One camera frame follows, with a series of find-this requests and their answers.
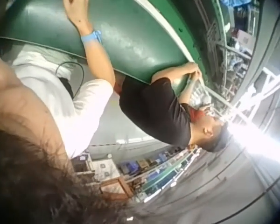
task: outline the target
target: green metal frame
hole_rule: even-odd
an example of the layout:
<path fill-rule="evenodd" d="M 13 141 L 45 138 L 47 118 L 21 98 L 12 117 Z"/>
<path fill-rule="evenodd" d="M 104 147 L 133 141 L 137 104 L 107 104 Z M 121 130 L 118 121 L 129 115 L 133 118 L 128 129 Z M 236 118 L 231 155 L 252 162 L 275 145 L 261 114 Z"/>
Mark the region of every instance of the green metal frame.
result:
<path fill-rule="evenodd" d="M 164 170 L 160 175 L 156 176 L 153 180 L 147 182 L 146 184 L 143 185 L 142 190 L 145 191 L 149 189 L 150 187 L 156 185 L 160 181 L 162 181 L 168 174 L 170 174 L 172 171 L 174 171 L 177 166 L 179 166 L 182 162 L 187 160 L 189 155 L 186 155 L 182 160 L 175 162 L 171 167 L 167 168 Z"/>
<path fill-rule="evenodd" d="M 170 0 L 149 0 L 149 2 L 164 16 L 164 18 L 170 23 L 172 28 L 178 34 L 188 51 L 192 55 L 194 61 L 199 65 L 199 68 L 203 74 L 204 82 L 207 86 L 212 85 L 207 76 L 205 66 L 201 59 L 199 50 L 195 47 L 195 39 L 188 29 L 185 21 L 179 15 L 178 10 Z"/>

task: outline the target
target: black cable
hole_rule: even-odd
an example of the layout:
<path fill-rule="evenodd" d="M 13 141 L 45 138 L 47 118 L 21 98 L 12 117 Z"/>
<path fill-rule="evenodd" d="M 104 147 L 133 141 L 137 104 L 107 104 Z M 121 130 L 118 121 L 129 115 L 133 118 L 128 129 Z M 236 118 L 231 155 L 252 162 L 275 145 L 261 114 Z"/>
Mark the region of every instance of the black cable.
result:
<path fill-rule="evenodd" d="M 81 88 L 81 86 L 82 86 L 82 84 L 83 84 L 83 81 L 84 81 L 84 78 L 85 78 L 85 73 L 84 73 L 83 66 L 82 66 L 80 63 L 78 63 L 78 62 L 70 62 L 70 61 L 68 61 L 68 62 L 63 62 L 63 63 L 61 63 L 60 65 L 58 65 L 58 67 L 57 67 L 57 69 L 56 69 L 56 71 L 55 71 L 55 75 L 57 76 L 58 69 L 59 69 L 61 66 L 65 65 L 65 64 L 68 64 L 68 63 L 76 64 L 76 65 L 80 66 L 80 68 L 81 68 L 81 70 L 82 70 L 82 80 L 81 80 L 81 84 L 79 85 L 79 87 L 78 87 L 76 93 L 74 94 L 74 98 L 75 98 L 76 95 L 77 95 L 77 93 L 80 91 L 80 88 Z"/>

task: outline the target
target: red object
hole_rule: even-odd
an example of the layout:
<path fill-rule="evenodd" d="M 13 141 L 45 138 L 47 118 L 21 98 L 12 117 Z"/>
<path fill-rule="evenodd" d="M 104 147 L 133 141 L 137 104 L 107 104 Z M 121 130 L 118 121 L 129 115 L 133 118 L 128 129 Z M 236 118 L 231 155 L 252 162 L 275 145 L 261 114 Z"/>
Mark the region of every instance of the red object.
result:
<path fill-rule="evenodd" d="M 196 122 L 201 117 L 205 116 L 205 113 L 200 110 L 195 110 L 194 108 L 189 106 L 190 117 L 192 122 Z"/>

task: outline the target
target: hand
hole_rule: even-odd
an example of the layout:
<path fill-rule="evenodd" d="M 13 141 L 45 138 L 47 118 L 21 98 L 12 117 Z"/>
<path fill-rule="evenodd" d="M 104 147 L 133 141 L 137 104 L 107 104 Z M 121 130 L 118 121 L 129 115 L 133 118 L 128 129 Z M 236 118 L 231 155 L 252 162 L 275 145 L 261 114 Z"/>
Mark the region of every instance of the hand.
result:
<path fill-rule="evenodd" d="M 86 30 L 88 22 L 88 1 L 89 0 L 63 0 L 65 12 L 69 20 L 79 31 Z"/>
<path fill-rule="evenodd" d="M 200 71 L 198 64 L 194 63 L 194 62 L 188 62 L 184 64 L 185 68 L 187 69 L 188 73 L 193 73 L 196 71 Z"/>
<path fill-rule="evenodd" d="M 193 74 L 192 74 L 192 80 L 193 81 L 197 81 L 198 79 L 200 79 L 202 77 L 202 74 L 200 71 L 195 71 Z"/>

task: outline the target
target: green surface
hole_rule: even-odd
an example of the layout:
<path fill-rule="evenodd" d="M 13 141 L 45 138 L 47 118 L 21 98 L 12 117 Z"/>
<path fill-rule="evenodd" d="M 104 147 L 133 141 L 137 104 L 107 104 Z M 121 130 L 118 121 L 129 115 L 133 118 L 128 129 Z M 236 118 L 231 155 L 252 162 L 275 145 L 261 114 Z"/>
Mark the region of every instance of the green surface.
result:
<path fill-rule="evenodd" d="M 166 31 L 133 0 L 92 0 L 91 21 L 115 69 L 149 83 L 161 69 L 187 60 Z M 0 23 L 0 37 L 36 43 L 85 57 L 62 0 L 18 0 Z M 185 80 L 177 83 L 177 92 Z"/>
<path fill-rule="evenodd" d="M 165 169 L 162 173 L 160 173 L 158 176 L 156 176 L 153 180 L 145 183 L 142 186 L 142 190 L 145 191 L 145 190 L 149 189 L 150 187 L 159 183 L 161 180 L 163 180 L 167 175 L 169 175 L 173 170 L 175 170 L 177 168 L 177 166 L 179 166 L 185 160 L 187 160 L 187 156 L 185 158 L 183 158 L 182 160 L 177 161 L 174 164 L 172 164 L 171 167 L 168 167 L 167 169 Z"/>
<path fill-rule="evenodd" d="M 209 81 L 210 68 L 207 59 L 206 31 L 194 1 L 188 0 L 149 0 L 166 18 L 183 41 L 194 61 L 202 71 L 204 82 Z"/>

